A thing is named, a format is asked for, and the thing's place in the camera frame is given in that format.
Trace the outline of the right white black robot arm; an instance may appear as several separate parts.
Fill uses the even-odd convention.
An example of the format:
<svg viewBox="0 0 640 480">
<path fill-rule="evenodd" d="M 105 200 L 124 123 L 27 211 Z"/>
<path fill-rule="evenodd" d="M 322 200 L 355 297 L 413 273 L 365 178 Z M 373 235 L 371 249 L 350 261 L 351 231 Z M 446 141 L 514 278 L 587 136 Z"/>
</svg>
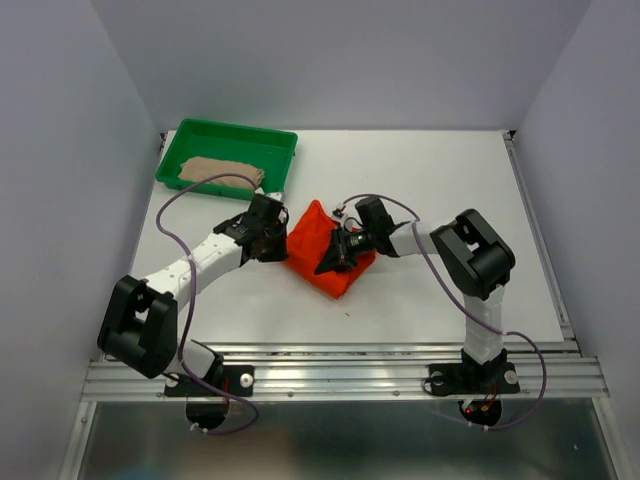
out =
<svg viewBox="0 0 640 480">
<path fill-rule="evenodd" d="M 347 227 L 344 204 L 334 210 L 338 225 L 315 274 L 351 272 L 370 252 L 389 258 L 421 255 L 426 262 L 438 256 L 449 277 L 437 281 L 465 317 L 465 339 L 460 361 L 430 365 L 423 388 L 436 397 L 498 392 L 511 367 L 503 341 L 502 301 L 515 266 L 512 250 L 474 209 L 434 228 L 419 219 L 395 222 L 385 196 L 360 194 L 351 200 L 360 226 Z"/>
</svg>

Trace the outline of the orange t shirt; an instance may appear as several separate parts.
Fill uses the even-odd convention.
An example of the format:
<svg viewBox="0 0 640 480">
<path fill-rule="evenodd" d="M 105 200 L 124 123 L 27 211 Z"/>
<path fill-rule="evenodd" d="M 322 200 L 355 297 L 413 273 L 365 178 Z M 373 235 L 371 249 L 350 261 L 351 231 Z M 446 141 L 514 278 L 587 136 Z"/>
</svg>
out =
<svg viewBox="0 0 640 480">
<path fill-rule="evenodd" d="M 315 275 L 314 271 L 329 247 L 331 231 L 336 226 L 337 223 L 326 214 L 321 202 L 313 200 L 288 234 L 289 258 L 285 264 L 317 290 L 333 299 L 340 299 L 374 263 L 376 253 L 362 255 L 354 270 Z"/>
</svg>

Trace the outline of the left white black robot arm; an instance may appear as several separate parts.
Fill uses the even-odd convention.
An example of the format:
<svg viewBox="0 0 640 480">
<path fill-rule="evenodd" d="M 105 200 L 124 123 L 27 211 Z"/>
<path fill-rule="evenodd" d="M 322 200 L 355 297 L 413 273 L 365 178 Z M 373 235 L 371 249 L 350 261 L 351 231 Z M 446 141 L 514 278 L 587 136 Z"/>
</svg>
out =
<svg viewBox="0 0 640 480">
<path fill-rule="evenodd" d="M 199 393 L 216 393 L 223 359 L 190 340 L 190 321 L 178 333 L 182 310 L 192 317 L 199 293 L 247 262 L 287 258 L 288 212 L 279 194 L 256 194 L 248 210 L 216 226 L 197 247 L 142 279 L 126 275 L 113 288 L 97 345 L 144 377 L 187 377 Z"/>
</svg>

